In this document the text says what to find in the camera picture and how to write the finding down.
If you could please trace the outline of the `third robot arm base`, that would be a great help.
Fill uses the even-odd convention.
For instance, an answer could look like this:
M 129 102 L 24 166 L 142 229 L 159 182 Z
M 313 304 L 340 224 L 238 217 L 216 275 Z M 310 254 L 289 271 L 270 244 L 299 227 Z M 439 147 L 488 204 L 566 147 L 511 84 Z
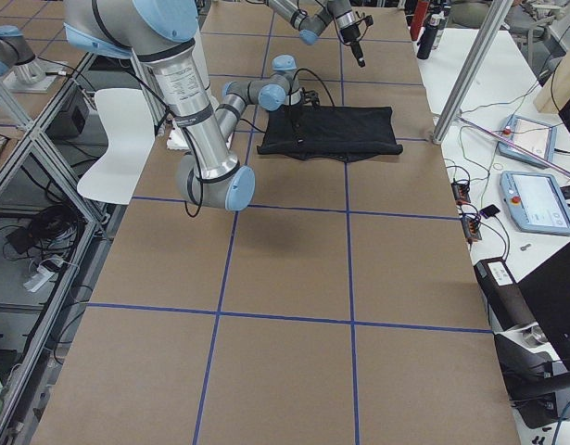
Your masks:
M 56 75 L 46 73 L 21 30 L 13 25 L 0 26 L 0 77 L 13 93 L 44 94 Z

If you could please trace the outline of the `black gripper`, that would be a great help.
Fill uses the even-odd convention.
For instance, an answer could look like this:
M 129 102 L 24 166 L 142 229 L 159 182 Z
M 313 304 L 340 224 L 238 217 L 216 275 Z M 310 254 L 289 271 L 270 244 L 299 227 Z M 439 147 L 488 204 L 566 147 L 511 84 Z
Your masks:
M 286 106 L 286 117 L 288 118 L 289 126 L 293 133 L 293 139 L 296 144 L 302 144 L 304 135 L 302 131 L 302 115 L 307 105 L 313 108 L 320 107 L 319 94 L 315 90 L 308 90 L 300 88 L 297 93 L 298 101 L 295 104 L 288 104 Z
M 360 41 L 369 27 L 374 24 L 371 15 L 347 13 L 339 17 L 339 35 L 344 45 L 349 46 L 358 65 L 366 66 Z

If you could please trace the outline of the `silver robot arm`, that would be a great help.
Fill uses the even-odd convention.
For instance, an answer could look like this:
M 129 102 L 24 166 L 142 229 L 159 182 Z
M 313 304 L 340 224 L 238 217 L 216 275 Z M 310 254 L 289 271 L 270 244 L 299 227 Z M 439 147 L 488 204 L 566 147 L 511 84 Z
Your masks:
M 149 67 L 190 149 L 176 182 L 186 203 L 245 209 L 255 191 L 255 174 L 227 146 L 247 106 L 276 111 L 302 99 L 297 64 L 290 55 L 272 62 L 270 78 L 226 85 L 212 106 L 195 61 L 197 9 L 192 1 L 67 1 L 68 41 L 106 57 L 137 59 Z
M 374 21 L 371 15 L 355 11 L 350 1 L 316 1 L 319 8 L 315 13 L 304 9 L 299 1 L 275 0 L 264 4 L 287 21 L 306 45 L 314 45 L 333 24 L 339 42 L 350 49 L 360 68 L 366 66 L 361 40 Z

